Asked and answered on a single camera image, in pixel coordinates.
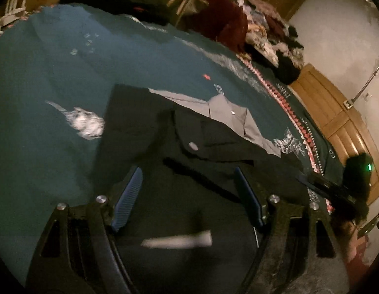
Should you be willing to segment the black jacket grey lining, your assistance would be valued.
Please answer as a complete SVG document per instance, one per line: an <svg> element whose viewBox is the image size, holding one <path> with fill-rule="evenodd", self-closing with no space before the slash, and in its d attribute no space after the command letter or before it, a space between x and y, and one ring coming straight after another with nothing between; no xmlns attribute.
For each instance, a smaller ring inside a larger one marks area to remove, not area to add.
<svg viewBox="0 0 379 294"><path fill-rule="evenodd" d="M243 293L262 234L235 182L306 206L296 157L277 157L226 125L145 88L115 85L93 169L97 193L134 167L140 191L114 234L138 293Z"/></svg>

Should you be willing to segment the pile of clothes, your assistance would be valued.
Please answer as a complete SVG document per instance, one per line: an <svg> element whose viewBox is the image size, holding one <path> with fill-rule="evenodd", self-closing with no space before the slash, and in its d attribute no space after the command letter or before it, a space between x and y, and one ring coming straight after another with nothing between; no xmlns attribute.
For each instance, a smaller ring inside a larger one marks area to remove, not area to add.
<svg viewBox="0 0 379 294"><path fill-rule="evenodd" d="M304 67L304 46L295 27L262 0L234 0L247 17L245 53L283 84L296 81Z"/></svg>

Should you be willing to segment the dark green patterned blanket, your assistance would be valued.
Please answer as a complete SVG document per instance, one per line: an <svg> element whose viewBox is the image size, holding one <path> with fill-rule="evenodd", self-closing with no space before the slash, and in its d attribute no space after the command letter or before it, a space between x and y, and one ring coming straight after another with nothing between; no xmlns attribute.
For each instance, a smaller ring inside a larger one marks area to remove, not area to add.
<svg viewBox="0 0 379 294"><path fill-rule="evenodd" d="M90 173L116 84L205 101L223 94L283 154L342 178L336 151L270 70L172 26L87 5L45 7L0 35L0 257L21 283L54 206L93 195Z"/></svg>

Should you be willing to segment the dark red garment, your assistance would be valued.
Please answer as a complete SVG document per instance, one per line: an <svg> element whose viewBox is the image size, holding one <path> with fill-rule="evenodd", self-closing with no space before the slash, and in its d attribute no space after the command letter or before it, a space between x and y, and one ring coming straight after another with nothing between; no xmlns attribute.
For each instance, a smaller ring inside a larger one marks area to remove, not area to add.
<svg viewBox="0 0 379 294"><path fill-rule="evenodd" d="M184 18L189 30L217 41L235 53L244 53L247 16L232 0L206 0L208 6Z"/></svg>

